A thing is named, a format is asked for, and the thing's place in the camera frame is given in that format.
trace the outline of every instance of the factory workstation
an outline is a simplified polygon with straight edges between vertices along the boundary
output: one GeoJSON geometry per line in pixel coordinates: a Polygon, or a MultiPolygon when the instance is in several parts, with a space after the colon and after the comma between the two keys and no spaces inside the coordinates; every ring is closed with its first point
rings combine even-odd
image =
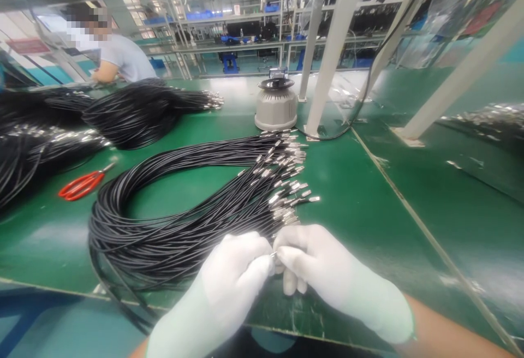
{"type": "Polygon", "coordinates": [[[0,0],[0,358],[524,357],[524,0],[0,0]]]}

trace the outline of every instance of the dark hair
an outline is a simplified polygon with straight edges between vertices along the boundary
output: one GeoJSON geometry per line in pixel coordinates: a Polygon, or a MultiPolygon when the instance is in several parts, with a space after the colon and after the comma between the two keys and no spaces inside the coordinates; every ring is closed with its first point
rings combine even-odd
{"type": "Polygon", "coordinates": [[[107,21],[100,21],[100,16],[87,3],[70,3],[61,10],[67,21],[76,22],[77,27],[87,27],[87,23],[94,21],[99,28],[107,28],[107,21]]]}

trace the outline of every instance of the red sign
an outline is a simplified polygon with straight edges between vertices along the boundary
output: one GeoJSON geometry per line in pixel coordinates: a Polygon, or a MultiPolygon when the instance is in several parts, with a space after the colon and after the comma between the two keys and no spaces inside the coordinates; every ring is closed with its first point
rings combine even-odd
{"type": "Polygon", "coordinates": [[[51,52],[49,47],[39,38],[11,39],[5,42],[13,51],[20,55],[40,55],[51,52]]]}

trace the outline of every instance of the white wall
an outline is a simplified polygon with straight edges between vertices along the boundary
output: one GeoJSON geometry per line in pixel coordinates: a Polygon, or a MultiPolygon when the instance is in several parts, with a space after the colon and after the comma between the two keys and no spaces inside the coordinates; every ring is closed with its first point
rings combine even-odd
{"type": "MultiPolygon", "coordinates": [[[[36,37],[37,33],[33,24],[21,11],[10,11],[0,13],[0,48],[7,51],[11,57],[26,69],[34,69],[36,66],[23,56],[12,51],[5,43],[9,39],[27,39],[36,37]]],[[[39,56],[32,56],[32,60],[42,67],[54,66],[53,63],[39,56]]]]}

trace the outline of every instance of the hand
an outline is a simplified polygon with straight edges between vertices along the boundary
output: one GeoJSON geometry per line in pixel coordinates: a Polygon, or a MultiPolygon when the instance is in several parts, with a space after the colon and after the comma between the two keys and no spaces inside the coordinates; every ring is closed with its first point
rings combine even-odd
{"type": "Polygon", "coordinates": [[[284,293],[305,293],[309,284],[327,304],[355,317],[389,343],[413,334],[409,305],[400,290],[359,262],[324,227],[290,225],[273,249],[284,271],[284,293]]]}
{"type": "Polygon", "coordinates": [[[186,294],[155,326],[147,357],[203,357],[231,337],[275,272],[271,253],[256,231],[226,235],[186,294]]]}

